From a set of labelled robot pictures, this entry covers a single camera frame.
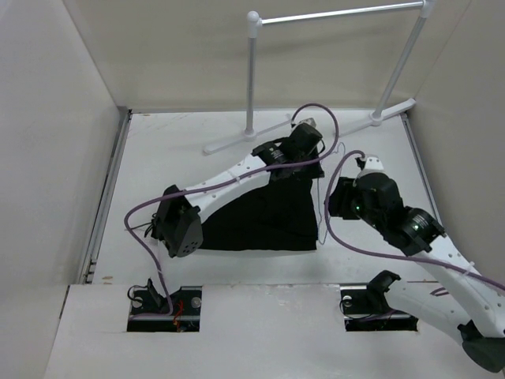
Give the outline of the black trousers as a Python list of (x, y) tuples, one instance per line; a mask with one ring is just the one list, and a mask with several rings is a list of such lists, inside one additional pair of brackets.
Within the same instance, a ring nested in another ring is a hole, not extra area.
[(254, 189), (214, 212), (202, 225), (202, 250), (316, 249), (312, 180), (287, 178)]

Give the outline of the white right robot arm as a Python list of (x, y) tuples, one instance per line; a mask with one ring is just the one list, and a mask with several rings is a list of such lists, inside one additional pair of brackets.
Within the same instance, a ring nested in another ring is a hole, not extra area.
[(479, 367), (503, 370), (504, 290), (479, 274), (429, 213), (404, 205), (393, 179), (379, 170), (331, 179), (324, 217), (367, 223), (399, 250), (396, 260), (418, 264), (445, 292), (383, 270), (367, 284), (371, 310), (408, 313), (452, 338)]

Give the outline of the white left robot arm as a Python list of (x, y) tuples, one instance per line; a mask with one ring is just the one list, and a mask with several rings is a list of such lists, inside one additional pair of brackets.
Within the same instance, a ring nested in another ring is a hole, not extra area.
[(324, 176), (317, 150), (322, 140), (315, 126), (300, 122), (289, 136), (257, 146), (206, 182), (167, 187), (146, 234), (169, 257), (197, 249), (314, 249), (310, 190), (313, 180)]

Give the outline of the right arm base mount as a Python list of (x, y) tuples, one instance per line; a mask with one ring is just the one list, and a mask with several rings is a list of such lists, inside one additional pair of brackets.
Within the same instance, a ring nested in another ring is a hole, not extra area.
[(384, 270), (367, 283), (340, 287), (339, 310), (347, 332), (416, 332), (418, 319), (391, 308), (385, 294), (400, 276)]

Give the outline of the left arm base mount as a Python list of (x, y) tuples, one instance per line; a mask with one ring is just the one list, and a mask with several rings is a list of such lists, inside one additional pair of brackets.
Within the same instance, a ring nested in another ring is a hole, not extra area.
[(127, 332), (199, 332), (202, 287), (180, 287), (170, 302), (154, 287), (151, 279), (144, 286), (127, 291), (130, 301)]

